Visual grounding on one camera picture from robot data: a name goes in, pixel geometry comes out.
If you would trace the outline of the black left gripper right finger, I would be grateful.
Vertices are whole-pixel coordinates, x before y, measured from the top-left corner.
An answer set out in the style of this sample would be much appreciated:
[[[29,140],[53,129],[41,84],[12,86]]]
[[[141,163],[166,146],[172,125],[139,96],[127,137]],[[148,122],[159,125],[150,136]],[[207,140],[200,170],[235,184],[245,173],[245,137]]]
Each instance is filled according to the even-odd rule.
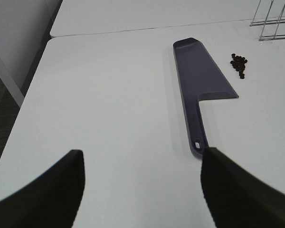
[[[202,156],[201,187],[218,228],[285,228],[285,194],[215,147]]]

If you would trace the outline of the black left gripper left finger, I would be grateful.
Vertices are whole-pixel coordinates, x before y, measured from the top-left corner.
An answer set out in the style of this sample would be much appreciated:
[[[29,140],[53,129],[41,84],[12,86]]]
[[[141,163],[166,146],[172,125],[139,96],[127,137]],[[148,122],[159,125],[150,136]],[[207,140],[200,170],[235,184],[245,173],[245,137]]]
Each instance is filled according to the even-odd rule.
[[[81,150],[71,150],[47,171],[0,200],[0,228],[70,228],[85,189]]]

